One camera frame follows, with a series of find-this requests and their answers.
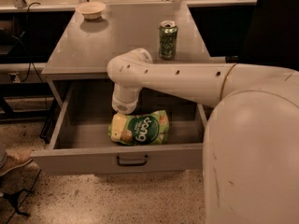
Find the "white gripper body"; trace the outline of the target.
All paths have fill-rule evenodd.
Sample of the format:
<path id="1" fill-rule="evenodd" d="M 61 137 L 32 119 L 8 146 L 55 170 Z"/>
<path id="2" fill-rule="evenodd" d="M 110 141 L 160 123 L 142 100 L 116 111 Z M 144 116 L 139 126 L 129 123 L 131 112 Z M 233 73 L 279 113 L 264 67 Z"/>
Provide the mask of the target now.
<path id="1" fill-rule="evenodd" d="M 128 115 L 135 111 L 137 100 L 126 103 L 117 98 L 115 94 L 112 95 L 112 108 L 121 114 Z"/>

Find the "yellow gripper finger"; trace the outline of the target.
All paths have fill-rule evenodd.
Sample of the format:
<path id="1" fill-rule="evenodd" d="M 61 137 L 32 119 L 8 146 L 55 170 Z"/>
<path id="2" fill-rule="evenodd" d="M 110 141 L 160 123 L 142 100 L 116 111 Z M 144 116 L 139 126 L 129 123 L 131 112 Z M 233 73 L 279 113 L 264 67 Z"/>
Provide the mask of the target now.
<path id="1" fill-rule="evenodd" d="M 115 114 L 113 116 L 112 122 L 111 122 L 111 131 L 110 131 L 110 137 L 111 140 L 114 142 L 120 142 L 123 141 L 125 134 L 125 125 L 127 122 L 127 117 L 123 114 Z"/>

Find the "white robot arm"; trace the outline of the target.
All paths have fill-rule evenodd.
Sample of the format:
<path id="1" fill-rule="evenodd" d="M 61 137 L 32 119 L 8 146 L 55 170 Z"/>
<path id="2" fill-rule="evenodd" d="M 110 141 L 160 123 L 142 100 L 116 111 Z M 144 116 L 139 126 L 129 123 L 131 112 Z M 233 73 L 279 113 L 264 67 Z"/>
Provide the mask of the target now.
<path id="1" fill-rule="evenodd" d="M 144 88 L 212 107 L 203 145 L 206 224 L 299 224 L 299 74 L 242 63 L 112 59 L 112 106 L 135 110 Z"/>

